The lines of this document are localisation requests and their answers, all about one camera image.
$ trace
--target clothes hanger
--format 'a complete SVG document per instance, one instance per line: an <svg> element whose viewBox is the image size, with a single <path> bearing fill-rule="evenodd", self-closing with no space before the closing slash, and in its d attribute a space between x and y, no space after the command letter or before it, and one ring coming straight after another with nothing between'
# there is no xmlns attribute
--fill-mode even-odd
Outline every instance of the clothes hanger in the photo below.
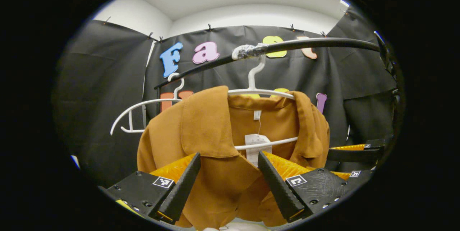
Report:
<svg viewBox="0 0 460 231"><path fill-rule="evenodd" d="M251 69L249 71L249 74L248 74L249 88L248 89L229 90L228 94L229 95L239 95L239 94L255 94L256 93L256 94L266 94L266 95L277 95L277 96L286 97L286 98L294 100L294 95L284 93L284 92L266 90L266 89L257 89L255 87L255 74L257 74L258 72L262 71L262 69L265 67L265 64L266 64L266 55L265 54L259 55L258 58L259 58L259 65L257 65L257 67L255 67L255 68ZM272 146L272 145L289 143L289 142L292 142L292 141L296 141L297 139L298 139L298 137L294 137L294 138L287 138L287 139L282 139L282 140L272 141L272 142L266 142L266 143L261 143L261 144L235 146L235 149L236 150L246 150L246 149L251 149L251 148L261 148L261 147L267 147L267 146Z"/></svg>
<svg viewBox="0 0 460 231"><path fill-rule="evenodd" d="M171 78L175 75L178 75L179 73L172 73L168 76L168 82L171 81ZM137 103L129 108L127 108L124 112L122 112L118 118L114 121L113 125L112 125L112 128L110 129L110 135L113 134L113 131L115 129L115 126L117 125L117 123L120 121L120 119L125 116L126 114L129 114L129 129L125 129L125 127L121 126L120 128L126 132L126 133L143 133L145 131L145 129L140 129L140 130L133 130L133 109L135 108L138 108L139 106L142 106L142 105L146 105L148 103L158 103L158 102L180 102L182 101L181 99L178 99L177 98L177 93L179 90L182 89L182 87L184 87L185 85L185 80L183 78L180 79L181 81L181 84L179 87L177 87L176 89L174 89L174 98L163 98L163 99L155 99L155 100L148 100L148 101L145 101L145 102L141 102L141 103Z"/></svg>

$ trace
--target clothing tag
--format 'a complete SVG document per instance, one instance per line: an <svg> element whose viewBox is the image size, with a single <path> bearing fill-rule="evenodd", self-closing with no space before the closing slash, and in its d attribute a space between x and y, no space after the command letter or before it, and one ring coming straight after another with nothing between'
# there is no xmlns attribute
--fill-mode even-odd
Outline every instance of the clothing tag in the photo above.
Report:
<svg viewBox="0 0 460 231"><path fill-rule="evenodd" d="M270 142L270 140L266 136L259 135L259 134L245 135L244 140L246 142L246 145L254 145L254 144ZM265 152L271 153L271 146L246 149L246 159L248 159L248 161L251 164L253 164L255 167L258 167L257 161L258 161L259 151L265 151Z"/></svg>
<svg viewBox="0 0 460 231"><path fill-rule="evenodd" d="M254 111L254 120L260 120L260 115L262 111Z"/></svg>

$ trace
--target hanger hook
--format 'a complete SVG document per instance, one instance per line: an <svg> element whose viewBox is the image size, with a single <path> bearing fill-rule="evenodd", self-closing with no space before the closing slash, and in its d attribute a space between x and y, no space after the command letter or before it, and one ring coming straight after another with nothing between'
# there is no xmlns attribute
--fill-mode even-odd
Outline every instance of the hanger hook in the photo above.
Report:
<svg viewBox="0 0 460 231"><path fill-rule="evenodd" d="M251 69L248 74L248 82L249 82L249 89L250 90L255 90L256 89L256 82L255 82L255 74L259 73L262 71L262 69L265 67L265 62L266 62L266 57L265 54L261 54L258 56L259 59L259 65L257 67Z"/></svg>
<svg viewBox="0 0 460 231"><path fill-rule="evenodd" d="M172 73L171 75L169 75L169 77L168 77L168 82L171 82L171 78L172 78L173 76L175 76L175 75L178 75L178 74L179 74L179 73L174 72L174 73ZM183 78L180 79L180 82L181 82L181 83L180 83L180 86L179 86L178 88L174 89L174 99L178 99L178 98L177 98L177 92L178 92L179 90L181 90L182 87L184 87L184 85L185 85L185 80L184 80Z"/></svg>

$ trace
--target brown jacket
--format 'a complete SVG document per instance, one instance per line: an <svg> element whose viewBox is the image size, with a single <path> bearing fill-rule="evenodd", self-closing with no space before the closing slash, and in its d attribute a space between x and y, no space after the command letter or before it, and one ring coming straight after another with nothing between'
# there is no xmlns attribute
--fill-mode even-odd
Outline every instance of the brown jacket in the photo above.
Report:
<svg viewBox="0 0 460 231"><path fill-rule="evenodd" d="M280 226L281 216L260 170L246 159L245 135L270 141L297 137L275 145L272 153L301 166L324 167L329 149L329 125L302 92L285 97L253 98L228 95L220 86L197 92L153 118L138 148L138 170L152 172L189 154L200 152L201 170L178 226L218 229L235 217ZM262 110L260 122L254 110Z"/></svg>

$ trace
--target orange padding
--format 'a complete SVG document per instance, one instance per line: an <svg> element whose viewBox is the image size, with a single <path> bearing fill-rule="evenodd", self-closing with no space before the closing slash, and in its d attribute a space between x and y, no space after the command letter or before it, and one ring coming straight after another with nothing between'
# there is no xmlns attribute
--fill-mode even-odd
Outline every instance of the orange padding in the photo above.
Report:
<svg viewBox="0 0 460 231"><path fill-rule="evenodd" d="M182 176L182 174L184 173L185 169L190 164L194 156L195 154L191 154L189 156L181 158L177 161L172 162L171 164L168 164L168 165L165 165L164 167L156 169L150 174L161 176L161 177L166 177L168 179L174 180L174 182L177 183L179 181L179 178Z"/></svg>
<svg viewBox="0 0 460 231"><path fill-rule="evenodd" d="M274 154L271 154L265 151L262 151L262 152L265 154L265 156L267 156L267 159L276 169L276 171L281 176L281 178L283 178L283 180L286 180L286 178L288 177L299 175L299 174L305 174L306 172L310 172L316 169L313 167L301 167L300 165L294 162L291 162L287 159L284 159L282 157L275 156ZM348 177L350 177L351 175L350 172L332 172L332 173L342 178L343 180L348 180Z"/></svg>
<svg viewBox="0 0 460 231"><path fill-rule="evenodd" d="M343 146L343 147L335 147L331 149L340 149L340 150L364 150L364 146L366 144L360 144L360 145L351 145L351 146Z"/></svg>

